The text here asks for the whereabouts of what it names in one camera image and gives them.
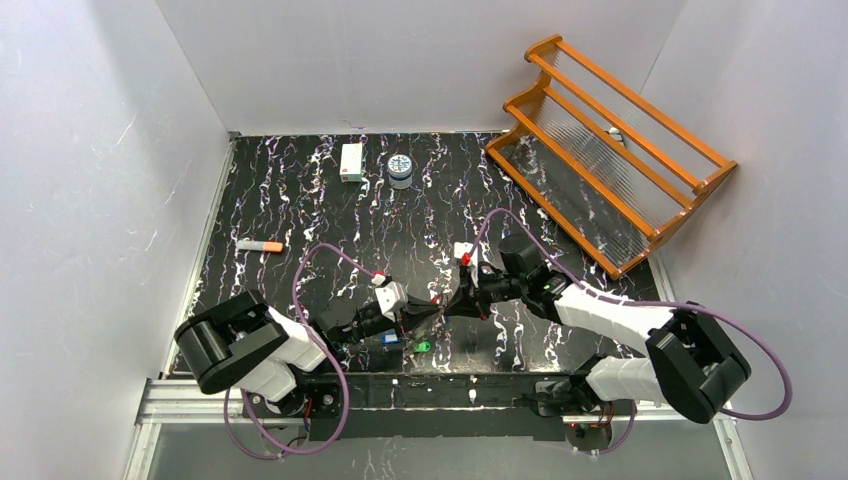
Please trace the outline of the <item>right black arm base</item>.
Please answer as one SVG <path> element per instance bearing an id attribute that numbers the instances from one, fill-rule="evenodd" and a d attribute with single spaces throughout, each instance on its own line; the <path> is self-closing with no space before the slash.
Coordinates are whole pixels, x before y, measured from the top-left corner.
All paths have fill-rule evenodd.
<path id="1" fill-rule="evenodd" d="M 514 399 L 513 405 L 529 408 L 542 418 L 581 418 L 564 422 L 566 441 L 578 451 L 612 446 L 616 407 L 613 402 L 598 399 L 586 383 L 573 385 L 568 379 L 536 382 L 533 391 Z"/>

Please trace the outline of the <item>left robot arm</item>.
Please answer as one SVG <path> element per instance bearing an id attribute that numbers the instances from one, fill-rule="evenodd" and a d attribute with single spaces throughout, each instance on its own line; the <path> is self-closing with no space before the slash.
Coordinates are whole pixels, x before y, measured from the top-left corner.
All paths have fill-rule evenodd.
<path id="1" fill-rule="evenodd" d="M 190 317 L 177 328 L 174 340 L 202 393 L 235 387 L 277 402 L 296 389 L 293 369 L 316 372 L 329 351 L 369 337 L 403 341 L 438 313 L 436 303 L 410 297 L 389 314 L 373 301 L 359 308 L 327 309 L 305 325 L 249 290 Z"/>

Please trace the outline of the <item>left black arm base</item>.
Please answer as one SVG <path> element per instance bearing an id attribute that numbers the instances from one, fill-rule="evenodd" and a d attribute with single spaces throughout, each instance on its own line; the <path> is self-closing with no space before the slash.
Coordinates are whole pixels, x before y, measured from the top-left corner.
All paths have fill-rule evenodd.
<path id="1" fill-rule="evenodd" d="M 247 405 L 260 419 L 336 418 L 342 410 L 342 391 L 336 383 L 307 383 L 296 387 L 278 401 L 271 401 L 259 394 L 249 392 Z"/>

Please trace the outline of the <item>metal keyring with red handle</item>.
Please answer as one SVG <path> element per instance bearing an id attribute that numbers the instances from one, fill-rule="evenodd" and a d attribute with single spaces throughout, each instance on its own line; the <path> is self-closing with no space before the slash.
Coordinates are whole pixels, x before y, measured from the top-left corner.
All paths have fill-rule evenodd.
<path id="1" fill-rule="evenodd" d="M 434 303 L 438 303 L 438 300 L 433 299 L 423 299 L 423 300 L 432 300 Z M 397 313 L 400 313 L 400 310 L 396 311 L 393 315 L 387 315 L 390 318 L 394 318 Z M 404 335 L 398 335 L 394 331 L 386 331 L 379 334 L 379 340 L 383 347 L 387 349 L 397 350 L 401 347 L 408 347 L 410 349 L 414 349 L 419 343 L 426 340 L 428 336 L 429 330 L 432 328 L 432 325 L 436 320 L 441 317 L 435 316 L 432 319 L 426 321 L 423 325 L 416 328 L 415 330 L 410 330 L 406 332 Z"/>

